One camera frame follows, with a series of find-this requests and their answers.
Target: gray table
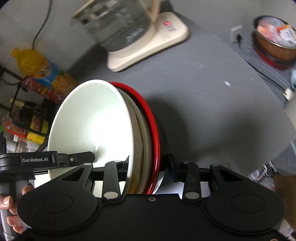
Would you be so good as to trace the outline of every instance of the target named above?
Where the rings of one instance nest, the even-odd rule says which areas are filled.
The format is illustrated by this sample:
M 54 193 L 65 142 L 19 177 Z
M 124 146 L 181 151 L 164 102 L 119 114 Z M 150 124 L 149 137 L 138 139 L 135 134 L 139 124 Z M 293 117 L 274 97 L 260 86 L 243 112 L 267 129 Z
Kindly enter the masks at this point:
M 70 73 L 79 83 L 102 79 L 137 90 L 163 125 L 169 151 L 180 160 L 200 167 L 220 163 L 247 175 L 292 141 L 294 127 L 269 87 L 237 53 L 180 18 L 191 32 L 185 42 L 115 73 L 96 46 Z M 165 178 L 160 192 L 178 192 L 178 187 Z

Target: human hand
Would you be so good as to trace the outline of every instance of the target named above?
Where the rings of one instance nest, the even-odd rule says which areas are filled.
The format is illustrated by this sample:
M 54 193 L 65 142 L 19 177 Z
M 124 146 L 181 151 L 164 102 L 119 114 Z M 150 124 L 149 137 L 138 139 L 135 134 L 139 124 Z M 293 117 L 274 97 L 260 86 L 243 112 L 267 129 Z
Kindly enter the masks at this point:
M 33 190 L 33 185 L 29 184 L 22 189 L 22 195 L 25 195 L 27 192 Z M 13 203 L 11 196 L 0 196 L 0 209 L 7 210 L 13 214 L 13 216 L 7 217 L 7 223 L 12 226 L 13 230 L 21 234 L 25 231 L 22 226 L 22 223 L 17 216 L 17 202 Z

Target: glass pitcher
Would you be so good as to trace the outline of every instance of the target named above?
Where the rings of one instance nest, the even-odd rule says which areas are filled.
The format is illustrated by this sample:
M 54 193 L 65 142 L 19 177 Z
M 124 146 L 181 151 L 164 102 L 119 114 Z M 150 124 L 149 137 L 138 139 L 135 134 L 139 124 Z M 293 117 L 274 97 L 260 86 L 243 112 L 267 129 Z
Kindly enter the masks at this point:
M 151 11 L 143 0 L 91 0 L 73 19 L 106 51 L 116 52 L 140 39 L 158 17 L 158 0 L 151 0 Z

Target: gray handle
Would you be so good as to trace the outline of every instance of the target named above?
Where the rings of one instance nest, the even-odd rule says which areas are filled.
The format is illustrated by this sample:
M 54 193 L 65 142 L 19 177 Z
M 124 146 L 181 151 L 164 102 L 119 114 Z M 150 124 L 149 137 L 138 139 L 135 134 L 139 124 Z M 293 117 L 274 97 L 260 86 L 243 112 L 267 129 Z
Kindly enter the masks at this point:
M 15 183 L 0 183 L 0 193 L 4 196 L 12 196 L 14 202 L 22 196 L 22 189 L 29 184 L 29 181 L 17 181 Z M 12 241 L 19 234 L 16 233 L 11 226 L 7 223 L 7 217 L 13 216 L 9 210 L 1 210 L 1 224 L 3 228 L 3 234 L 6 241 Z

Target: metal screw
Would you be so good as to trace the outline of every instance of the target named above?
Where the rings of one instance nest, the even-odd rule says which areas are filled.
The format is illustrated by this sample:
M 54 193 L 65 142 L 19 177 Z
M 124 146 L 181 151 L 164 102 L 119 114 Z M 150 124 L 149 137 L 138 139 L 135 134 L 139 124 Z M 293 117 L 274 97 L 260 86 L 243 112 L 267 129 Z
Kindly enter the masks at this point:
M 197 192 L 188 192 L 185 193 L 185 197 L 188 199 L 198 199 L 200 195 Z
M 156 198 L 155 197 L 150 197 L 150 198 L 148 198 L 148 201 L 155 202 L 156 201 Z
M 117 192 L 106 192 L 104 193 L 104 197 L 107 199 L 115 199 L 117 198 L 119 195 Z

